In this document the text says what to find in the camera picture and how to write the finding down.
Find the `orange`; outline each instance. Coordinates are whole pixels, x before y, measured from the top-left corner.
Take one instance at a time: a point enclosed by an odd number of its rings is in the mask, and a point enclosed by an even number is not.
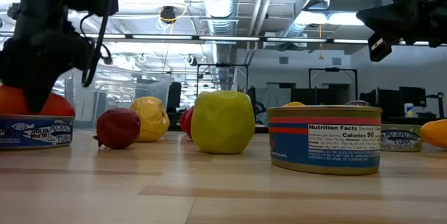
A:
[[[420,136],[429,144],[447,148],[447,119],[426,123],[420,129]]]
[[[21,89],[0,86],[0,114],[30,115]],[[43,109],[36,115],[75,116],[75,109],[63,97],[51,93]]]

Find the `nutrition facts label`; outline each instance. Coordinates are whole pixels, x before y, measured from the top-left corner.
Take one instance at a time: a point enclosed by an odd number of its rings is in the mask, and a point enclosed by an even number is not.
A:
[[[380,149],[380,126],[309,124],[309,150],[373,151]]]

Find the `can label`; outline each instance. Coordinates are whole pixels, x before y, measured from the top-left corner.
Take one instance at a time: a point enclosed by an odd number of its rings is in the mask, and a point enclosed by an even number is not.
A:
[[[420,126],[383,125],[381,134],[382,151],[420,151],[422,140]]]
[[[272,158],[327,167],[379,165],[380,119],[307,119],[271,120],[269,132]]]
[[[72,120],[0,119],[0,147],[70,144]]]

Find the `fake fruit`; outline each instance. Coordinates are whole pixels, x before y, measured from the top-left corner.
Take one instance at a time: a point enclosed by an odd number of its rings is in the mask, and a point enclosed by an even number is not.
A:
[[[75,109],[64,97],[51,93],[41,112],[31,113],[21,89],[0,86],[0,114],[74,117]]]
[[[193,118],[193,113],[194,106],[183,112],[182,118],[180,119],[180,127],[191,139],[191,120]]]
[[[436,147],[447,148],[447,119],[426,123],[420,129],[420,137]]]
[[[254,135],[255,119],[248,95],[237,91],[202,92],[194,106],[191,133],[201,151],[238,154]]]
[[[371,106],[368,102],[363,101],[363,100],[355,100],[355,101],[347,102],[345,105]]]
[[[286,107],[288,107],[288,106],[305,106],[305,104],[303,104],[301,102],[292,102],[292,103],[288,103],[284,106],[286,106]]]
[[[169,128],[169,118],[163,103],[155,97],[142,97],[133,102],[131,109],[141,118],[139,141],[156,141]]]
[[[140,117],[133,110],[111,109],[99,116],[94,139],[98,140],[98,147],[104,144],[112,149],[123,149],[138,140],[140,126]]]
[[[0,114],[29,114],[21,89],[0,86]]]
[[[64,97],[51,93],[38,115],[75,116],[75,108]]]

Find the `gold can lid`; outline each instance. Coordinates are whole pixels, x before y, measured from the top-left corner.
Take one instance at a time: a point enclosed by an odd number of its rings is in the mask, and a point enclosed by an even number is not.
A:
[[[283,112],[283,111],[356,111],[356,112],[380,112],[379,107],[357,106],[357,105],[305,105],[305,106],[282,106],[268,108],[269,112]]]

